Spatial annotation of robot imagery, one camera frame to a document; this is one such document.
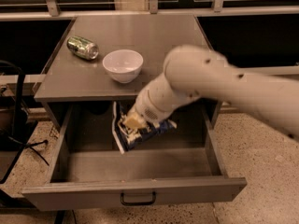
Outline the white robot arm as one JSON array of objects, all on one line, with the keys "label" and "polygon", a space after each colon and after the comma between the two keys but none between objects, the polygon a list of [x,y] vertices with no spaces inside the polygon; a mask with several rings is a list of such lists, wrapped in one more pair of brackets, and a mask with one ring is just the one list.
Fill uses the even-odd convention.
[{"label": "white robot arm", "polygon": [[245,72],[216,51],[189,45],[166,55],[163,72],[138,94],[123,124],[144,128],[199,98],[226,102],[299,139],[298,81]]}]

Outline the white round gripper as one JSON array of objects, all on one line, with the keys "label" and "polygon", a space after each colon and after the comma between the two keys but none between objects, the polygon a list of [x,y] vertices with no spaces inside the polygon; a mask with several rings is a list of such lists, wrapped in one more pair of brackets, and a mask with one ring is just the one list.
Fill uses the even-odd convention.
[{"label": "white round gripper", "polygon": [[175,95],[167,84],[149,83],[135,100],[135,111],[128,113],[122,122],[130,129],[143,129],[147,122],[167,119],[175,110]]}]

